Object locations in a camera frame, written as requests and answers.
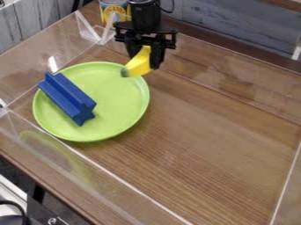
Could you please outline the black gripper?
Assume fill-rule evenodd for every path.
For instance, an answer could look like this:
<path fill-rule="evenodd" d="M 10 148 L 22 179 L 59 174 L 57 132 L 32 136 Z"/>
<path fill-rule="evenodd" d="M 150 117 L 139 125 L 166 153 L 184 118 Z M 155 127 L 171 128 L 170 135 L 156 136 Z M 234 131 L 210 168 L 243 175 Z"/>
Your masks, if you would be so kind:
<path fill-rule="evenodd" d="M 129 58 L 140 51 L 143 46 L 150 46 L 150 68 L 158 69 L 164 60 L 166 48 L 176 47 L 178 30 L 168 25 L 159 25 L 148 31 L 133 28 L 131 21 L 115 22 L 115 40 L 125 46 Z"/>

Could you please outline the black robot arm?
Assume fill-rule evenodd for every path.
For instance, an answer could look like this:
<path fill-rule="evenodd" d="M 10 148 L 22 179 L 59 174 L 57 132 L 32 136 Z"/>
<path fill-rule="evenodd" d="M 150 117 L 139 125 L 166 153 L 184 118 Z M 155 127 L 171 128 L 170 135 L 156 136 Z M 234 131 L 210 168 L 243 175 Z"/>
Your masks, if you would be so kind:
<path fill-rule="evenodd" d="M 160 13 L 174 9 L 160 7 L 160 0 L 129 0 L 131 20 L 115 22 L 115 40 L 125 46 L 129 58 L 143 47 L 150 48 L 150 68 L 158 69 L 164 60 L 167 49 L 176 48 L 178 30 L 160 20 Z"/>

